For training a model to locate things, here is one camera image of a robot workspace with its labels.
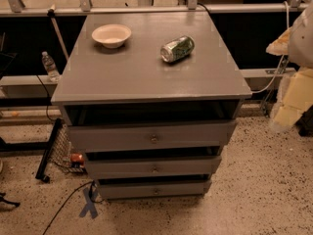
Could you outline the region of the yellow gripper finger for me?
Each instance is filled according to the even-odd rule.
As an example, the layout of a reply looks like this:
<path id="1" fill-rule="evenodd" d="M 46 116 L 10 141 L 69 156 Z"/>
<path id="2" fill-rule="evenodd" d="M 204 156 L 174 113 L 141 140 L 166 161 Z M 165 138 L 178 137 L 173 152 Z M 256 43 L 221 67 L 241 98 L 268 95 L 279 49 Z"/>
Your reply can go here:
<path id="1" fill-rule="evenodd" d="M 288 28 L 267 46 L 266 52 L 275 56 L 286 55 L 289 52 L 290 35 L 291 30 Z"/>
<path id="2" fill-rule="evenodd" d="M 312 106 L 313 69 L 301 67 L 294 74 L 283 76 L 269 126 L 273 131 L 288 131 Z"/>

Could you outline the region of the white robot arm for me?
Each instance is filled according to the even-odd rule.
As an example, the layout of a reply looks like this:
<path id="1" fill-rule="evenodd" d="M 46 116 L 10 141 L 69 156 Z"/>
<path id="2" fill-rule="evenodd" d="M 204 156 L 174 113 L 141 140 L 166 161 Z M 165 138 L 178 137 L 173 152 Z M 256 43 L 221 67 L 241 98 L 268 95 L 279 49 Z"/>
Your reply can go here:
<path id="1" fill-rule="evenodd" d="M 270 115 L 270 127 L 275 132 L 285 132 L 313 106 L 313 2 L 268 45 L 266 52 L 287 55 L 291 63 L 299 66 L 296 73 L 282 78 Z"/>

